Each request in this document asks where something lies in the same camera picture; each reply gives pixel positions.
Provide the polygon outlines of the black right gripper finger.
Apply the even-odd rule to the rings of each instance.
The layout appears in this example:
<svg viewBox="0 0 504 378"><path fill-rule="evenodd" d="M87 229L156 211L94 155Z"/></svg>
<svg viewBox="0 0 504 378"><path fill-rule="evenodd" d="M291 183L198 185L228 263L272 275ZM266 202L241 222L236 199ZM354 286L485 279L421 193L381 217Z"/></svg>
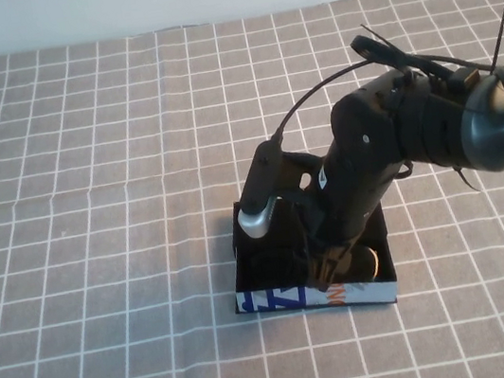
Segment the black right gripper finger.
<svg viewBox="0 0 504 378"><path fill-rule="evenodd" d="M351 275L351 245L346 242L332 245L329 248L326 260L328 268L328 283L330 285L344 283Z"/></svg>
<svg viewBox="0 0 504 378"><path fill-rule="evenodd" d="M320 252L315 252L314 250L306 250L306 261L307 261L307 273L308 273L308 284L316 290L327 290L331 285L330 280L327 277L328 272L326 271L326 259L325 255Z"/></svg>

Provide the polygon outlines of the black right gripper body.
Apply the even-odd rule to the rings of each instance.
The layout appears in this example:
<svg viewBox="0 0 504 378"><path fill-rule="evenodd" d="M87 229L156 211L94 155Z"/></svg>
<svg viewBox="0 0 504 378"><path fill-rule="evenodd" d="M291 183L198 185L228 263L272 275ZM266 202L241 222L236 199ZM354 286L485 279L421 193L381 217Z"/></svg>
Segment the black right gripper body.
<svg viewBox="0 0 504 378"><path fill-rule="evenodd" d="M404 163L400 144L388 139L304 157L312 175L310 191L322 212L315 239L327 249L352 246Z"/></svg>

